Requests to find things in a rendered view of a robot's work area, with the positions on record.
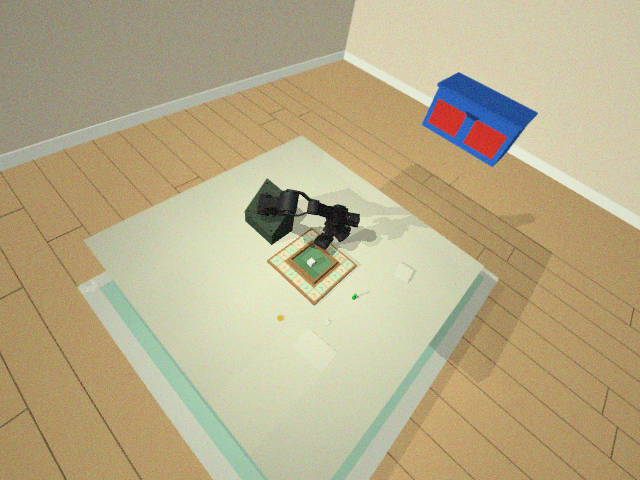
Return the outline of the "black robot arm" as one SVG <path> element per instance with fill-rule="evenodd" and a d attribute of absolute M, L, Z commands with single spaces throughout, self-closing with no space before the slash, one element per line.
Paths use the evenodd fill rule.
<path fill-rule="evenodd" d="M 299 194 L 301 194 L 307 201 L 307 212 L 297 215 L 297 205 Z M 357 227 L 360 222 L 360 214 L 348 212 L 348 208 L 343 205 L 327 206 L 320 203 L 319 200 L 311 199 L 304 192 L 286 189 L 281 191 L 279 197 L 272 197 L 268 193 L 262 193 L 259 195 L 257 213 L 260 215 L 273 216 L 279 212 L 290 216 L 302 216 L 305 214 L 319 215 L 326 218 L 326 221 L 331 226 L 339 226 L 337 230 L 332 230 L 330 235 L 334 235 L 339 242 L 345 240 L 351 231 L 351 227 Z M 346 227 L 345 227 L 346 226 Z M 336 229 L 335 228 L 335 229 Z"/>

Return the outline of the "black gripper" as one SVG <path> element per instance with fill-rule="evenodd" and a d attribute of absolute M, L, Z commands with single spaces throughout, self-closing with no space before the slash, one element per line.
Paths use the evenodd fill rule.
<path fill-rule="evenodd" d="M 318 247 L 326 250 L 328 248 L 328 246 L 330 245 L 330 243 L 334 240 L 333 239 L 334 235 L 332 236 L 332 235 L 330 235 L 330 233 L 332 232 L 332 230 L 336 231 L 339 226 L 331 226 L 331 225 L 329 225 L 327 223 L 327 221 L 324 223 L 324 225 L 325 225 L 325 227 L 323 228 L 322 231 L 324 231 L 325 233 L 322 232 L 321 235 L 318 235 L 316 237 L 316 239 L 314 240 L 314 244 L 317 245 Z"/>

